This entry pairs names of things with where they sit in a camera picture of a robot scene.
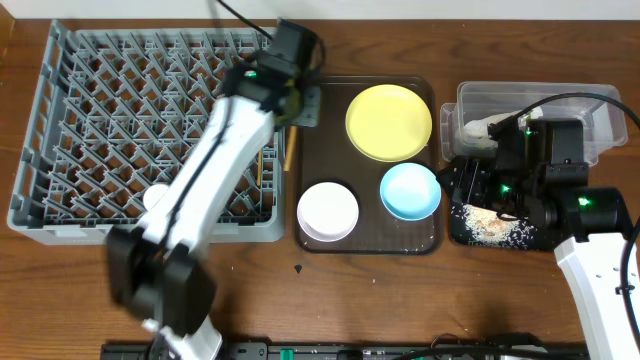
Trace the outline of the light blue bowl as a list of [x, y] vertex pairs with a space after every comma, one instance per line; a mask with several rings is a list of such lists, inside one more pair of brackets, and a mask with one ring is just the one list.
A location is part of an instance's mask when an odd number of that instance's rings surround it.
[[402, 221], [420, 221], [433, 215], [441, 202], [436, 175], [426, 166], [401, 163], [382, 177], [379, 196], [383, 206]]

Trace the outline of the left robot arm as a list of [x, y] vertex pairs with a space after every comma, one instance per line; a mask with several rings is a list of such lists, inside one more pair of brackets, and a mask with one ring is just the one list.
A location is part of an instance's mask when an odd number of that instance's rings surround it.
[[113, 301], [178, 359], [214, 359], [209, 317], [216, 285], [202, 265], [233, 190], [274, 133], [296, 120], [325, 50], [312, 30], [281, 20], [269, 47], [227, 70], [206, 130], [158, 202], [105, 238]]

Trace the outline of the white paper cup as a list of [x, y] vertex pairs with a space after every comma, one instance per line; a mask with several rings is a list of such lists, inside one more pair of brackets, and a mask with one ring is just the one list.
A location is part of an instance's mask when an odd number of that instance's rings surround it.
[[158, 183], [150, 186], [143, 193], [143, 206], [149, 211], [151, 210], [159, 200], [168, 191], [169, 186], [165, 183]]

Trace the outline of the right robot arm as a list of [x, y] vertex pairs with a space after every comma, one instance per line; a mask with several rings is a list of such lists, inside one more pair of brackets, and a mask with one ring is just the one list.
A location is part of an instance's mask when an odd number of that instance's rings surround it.
[[639, 356], [639, 223], [615, 187], [589, 185], [578, 120], [488, 127], [492, 158], [457, 156], [437, 174], [449, 199], [526, 221], [553, 243], [593, 359]]

